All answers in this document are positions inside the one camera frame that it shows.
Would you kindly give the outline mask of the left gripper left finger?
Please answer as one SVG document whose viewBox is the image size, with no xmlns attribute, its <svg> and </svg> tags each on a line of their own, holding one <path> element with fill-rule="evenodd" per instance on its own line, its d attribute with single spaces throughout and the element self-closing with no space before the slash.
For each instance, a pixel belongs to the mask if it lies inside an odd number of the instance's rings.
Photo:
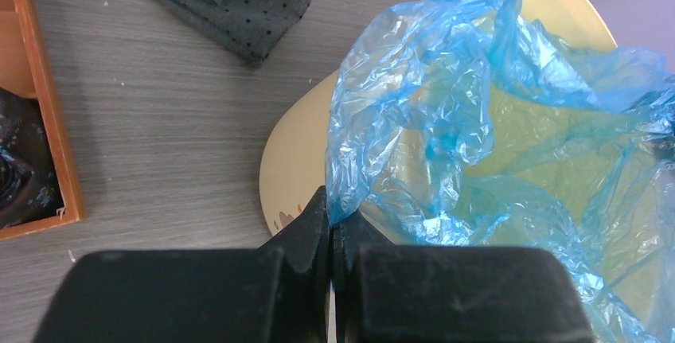
<svg viewBox="0 0 675 343">
<path fill-rule="evenodd" d="M 36 342 L 324 342 L 329 222 L 320 187 L 258 248 L 95 251 L 54 294 Z"/>
</svg>

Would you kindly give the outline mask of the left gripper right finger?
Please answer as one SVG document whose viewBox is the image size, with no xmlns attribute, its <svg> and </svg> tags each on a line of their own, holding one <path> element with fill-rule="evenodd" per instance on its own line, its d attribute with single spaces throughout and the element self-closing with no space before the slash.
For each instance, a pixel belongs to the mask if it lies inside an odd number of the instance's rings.
<svg viewBox="0 0 675 343">
<path fill-rule="evenodd" d="M 550 252 L 395 245 L 360 213 L 334 225 L 340 342 L 593 342 Z"/>
</svg>

